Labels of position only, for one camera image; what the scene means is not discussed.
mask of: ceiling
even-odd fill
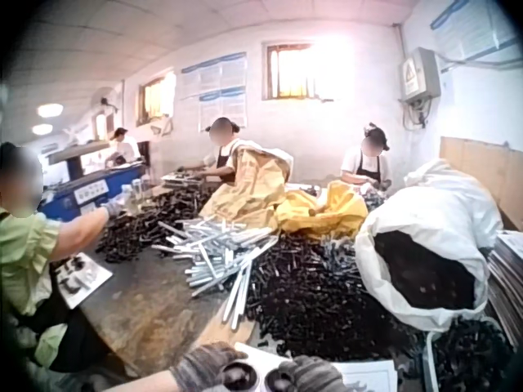
[[[55,131],[74,125],[101,87],[198,40],[274,20],[404,21],[418,0],[48,0],[7,70],[2,138],[32,140],[36,108],[60,103]]]

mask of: bag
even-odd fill
[[[250,145],[241,145],[235,149],[233,162],[235,184],[222,185],[203,206],[200,215],[244,223],[249,228],[277,229],[275,206],[285,200],[285,181],[291,170],[288,161]]]
[[[314,196],[302,190],[292,190],[276,209],[283,231],[293,233],[300,230],[317,239],[326,234],[354,238],[366,216],[363,198],[350,185],[339,180],[329,184],[327,202],[323,206]]]
[[[369,214],[355,241],[356,263],[369,293],[400,321],[424,331],[443,332],[457,316],[480,313],[487,302],[489,271],[478,247],[494,244],[501,217],[479,182],[442,160],[405,177],[398,191]],[[378,233],[400,231],[427,250],[461,263],[474,277],[474,309],[414,308],[392,285],[385,261],[374,249]]]

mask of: yellow sack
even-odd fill
[[[253,148],[238,148],[234,159],[235,185],[222,185],[203,206],[200,215],[245,223],[249,228],[277,229],[275,205],[285,200],[288,164]]]
[[[287,192],[285,201],[276,209],[280,228],[288,233],[301,230],[312,238],[326,234],[355,237],[369,214],[365,201],[339,180],[331,182],[327,192],[324,206],[301,190]]]

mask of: green shirt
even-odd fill
[[[5,212],[0,207],[0,215]],[[40,302],[51,296],[49,256],[59,230],[60,222],[48,220],[41,213],[27,218],[8,215],[0,221],[3,295],[20,314],[32,316]],[[35,358],[41,365],[51,366],[66,330],[65,324],[59,324],[40,336]]]

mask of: worker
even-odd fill
[[[201,346],[186,354],[177,366],[152,376],[141,378],[106,392],[202,392],[221,384],[220,371],[228,364],[246,359],[225,342]],[[296,392],[349,392],[342,375],[330,363],[309,357],[298,357],[294,362],[280,364],[281,372],[293,380]]]
[[[385,132],[370,123],[364,129],[364,136],[361,147],[346,152],[342,163],[342,180],[354,185],[370,183],[377,189],[387,190],[392,181],[387,157],[382,154],[389,150]]]
[[[241,143],[237,137],[239,126],[228,118],[221,117],[210,127],[207,127],[205,131],[208,132],[213,144],[217,146],[213,154],[209,154],[203,161],[195,165],[181,166],[177,169],[177,172],[197,171],[194,173],[196,177],[217,176],[224,183],[234,184],[235,166],[231,155]]]
[[[119,215],[123,194],[71,222],[26,214],[35,180],[35,161],[11,143],[0,145],[0,266],[2,298],[35,346],[32,360],[57,372],[79,372],[102,359],[108,349],[82,311],[70,310],[50,266],[91,244],[109,219]]]
[[[138,143],[134,137],[127,135],[127,129],[118,128],[111,140],[116,140],[116,151],[105,160],[106,166],[111,163],[113,166],[131,163],[140,157]]]

